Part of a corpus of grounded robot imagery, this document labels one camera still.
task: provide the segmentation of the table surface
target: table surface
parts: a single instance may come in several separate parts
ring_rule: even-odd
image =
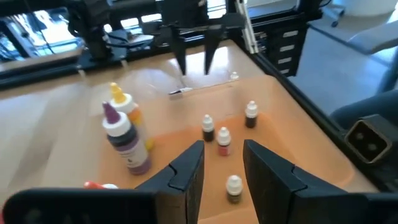
[[[104,155],[115,162],[117,154],[107,150],[109,145],[101,127],[101,102],[110,98],[109,82],[119,83],[134,95],[142,106],[146,121],[160,115],[152,124],[163,122],[162,125],[148,124],[153,136],[196,126],[194,122],[200,122],[206,113],[205,108],[209,110],[209,106],[203,106],[208,99],[214,98],[213,104],[223,105],[222,109],[213,109],[221,111],[215,114],[218,121],[228,113],[241,113],[243,102],[255,99],[260,105],[264,104],[263,108],[266,108],[274,126],[282,127],[276,130],[277,133],[301,133],[296,140],[289,139],[283,143],[287,147],[302,144],[302,148],[310,148],[302,153],[300,150],[290,151],[300,166],[332,182],[346,172],[342,177],[344,181],[334,184],[351,192],[376,191],[279,83],[270,76],[264,76],[231,41],[223,42],[217,50],[210,75],[203,75],[203,61],[203,47],[197,47],[188,49],[186,77],[180,75],[172,55],[165,54],[131,62],[127,69],[112,68],[88,74],[86,79],[75,75],[0,92],[0,126],[3,127],[0,130],[0,202],[15,191],[30,187],[81,187],[86,180],[112,181],[104,168]],[[229,84],[203,88],[226,83],[233,72],[239,75],[240,84],[220,90],[223,97],[214,97],[212,91]],[[183,87],[200,89],[189,92],[188,101],[170,101],[167,93]],[[245,94],[234,95],[231,91],[236,88]],[[156,106],[165,108],[168,113],[159,113],[159,110],[154,110]],[[184,119],[175,125],[178,118]],[[289,122],[296,124],[291,126],[294,127],[292,131],[287,129]],[[311,146],[312,141],[316,142],[314,146]],[[115,184],[133,187],[134,184],[126,180],[131,177],[123,173],[119,172],[121,175],[114,179],[118,182]],[[245,211],[252,213],[247,208],[240,212]],[[205,219],[201,222],[214,220],[211,215],[202,218]]]

